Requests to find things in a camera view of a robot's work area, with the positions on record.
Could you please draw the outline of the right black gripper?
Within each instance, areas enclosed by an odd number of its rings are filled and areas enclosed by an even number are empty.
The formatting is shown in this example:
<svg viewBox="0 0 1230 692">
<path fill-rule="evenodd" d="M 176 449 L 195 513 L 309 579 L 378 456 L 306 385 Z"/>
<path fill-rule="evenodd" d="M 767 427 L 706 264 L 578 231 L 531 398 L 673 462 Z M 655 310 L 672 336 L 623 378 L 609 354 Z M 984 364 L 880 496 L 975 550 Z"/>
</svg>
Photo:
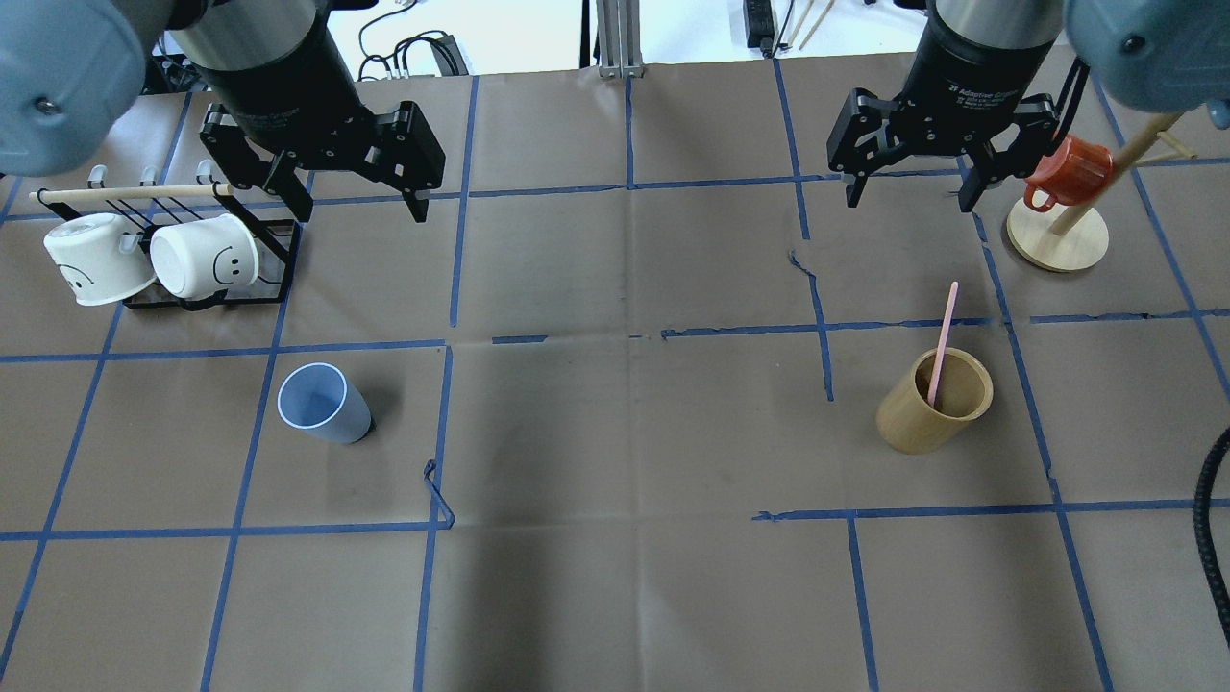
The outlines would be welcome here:
<svg viewBox="0 0 1230 692">
<path fill-rule="evenodd" d="M 905 82 L 892 98 L 852 88 L 827 136 L 827 166 L 857 209 L 867 179 L 905 159 L 970 159 L 957 191 L 972 213 L 989 186 L 1028 177 L 1050 152 L 1060 118 L 1028 95 L 1060 34 L 1059 1 L 927 1 Z"/>
</svg>

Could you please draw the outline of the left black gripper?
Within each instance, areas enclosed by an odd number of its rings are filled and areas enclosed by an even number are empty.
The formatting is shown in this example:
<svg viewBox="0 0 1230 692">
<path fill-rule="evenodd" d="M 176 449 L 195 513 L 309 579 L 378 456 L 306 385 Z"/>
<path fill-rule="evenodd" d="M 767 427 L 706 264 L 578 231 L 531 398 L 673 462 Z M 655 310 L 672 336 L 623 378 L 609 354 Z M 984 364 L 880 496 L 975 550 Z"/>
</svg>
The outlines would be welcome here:
<svg viewBox="0 0 1230 692">
<path fill-rule="evenodd" d="M 199 136 L 230 184 L 310 222 L 299 170 L 351 171 L 427 222 L 446 155 L 419 104 L 368 109 L 327 28 L 330 1 L 177 1 L 169 28 L 216 96 Z"/>
</svg>

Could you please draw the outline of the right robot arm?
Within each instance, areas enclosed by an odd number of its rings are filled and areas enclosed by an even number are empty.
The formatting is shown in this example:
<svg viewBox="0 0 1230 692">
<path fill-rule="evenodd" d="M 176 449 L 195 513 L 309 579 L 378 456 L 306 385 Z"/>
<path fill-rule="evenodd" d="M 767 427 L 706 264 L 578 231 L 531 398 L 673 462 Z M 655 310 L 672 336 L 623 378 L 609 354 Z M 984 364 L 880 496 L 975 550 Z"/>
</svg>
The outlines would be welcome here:
<svg viewBox="0 0 1230 692">
<path fill-rule="evenodd" d="M 1228 127 L 1225 1 L 927 1 L 892 98 L 855 88 L 827 136 L 827 166 L 857 206 L 870 176 L 914 155 L 970 159 L 970 211 L 989 186 L 1032 175 L 1070 130 L 1089 75 L 1139 112 L 1205 106 Z"/>
</svg>

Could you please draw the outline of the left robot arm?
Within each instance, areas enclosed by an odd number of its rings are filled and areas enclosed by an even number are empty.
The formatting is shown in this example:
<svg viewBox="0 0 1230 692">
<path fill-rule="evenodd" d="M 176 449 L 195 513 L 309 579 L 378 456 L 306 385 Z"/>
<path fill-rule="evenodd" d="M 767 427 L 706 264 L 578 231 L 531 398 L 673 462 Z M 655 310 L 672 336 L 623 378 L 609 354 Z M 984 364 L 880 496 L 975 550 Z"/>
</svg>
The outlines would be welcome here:
<svg viewBox="0 0 1230 692">
<path fill-rule="evenodd" d="M 299 170 L 351 171 L 403 195 L 426 222 L 446 155 L 418 104 L 374 114 L 328 32 L 330 1 L 5 1 L 1 168 L 48 177 L 84 165 L 141 92 L 172 34 L 214 92 L 199 136 L 229 184 L 299 220 Z"/>
</svg>

